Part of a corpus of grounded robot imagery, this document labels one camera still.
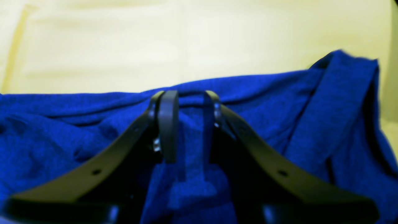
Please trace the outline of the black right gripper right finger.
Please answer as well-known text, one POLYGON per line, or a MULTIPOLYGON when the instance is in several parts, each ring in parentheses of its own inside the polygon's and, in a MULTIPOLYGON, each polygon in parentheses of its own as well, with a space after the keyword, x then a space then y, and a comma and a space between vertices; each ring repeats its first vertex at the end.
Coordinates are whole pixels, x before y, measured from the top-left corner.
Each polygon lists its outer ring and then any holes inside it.
POLYGON ((227 177, 239 224, 374 224, 375 203, 304 171, 205 91, 210 162, 227 177))

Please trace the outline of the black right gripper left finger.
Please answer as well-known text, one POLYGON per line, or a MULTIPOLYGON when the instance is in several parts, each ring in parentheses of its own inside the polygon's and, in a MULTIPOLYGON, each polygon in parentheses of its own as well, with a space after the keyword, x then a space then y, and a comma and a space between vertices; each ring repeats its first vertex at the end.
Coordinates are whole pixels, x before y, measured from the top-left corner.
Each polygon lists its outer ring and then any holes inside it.
POLYGON ((177 137, 178 92, 159 91, 100 154, 9 197, 5 217, 22 224, 138 224, 153 168, 177 160, 177 137))

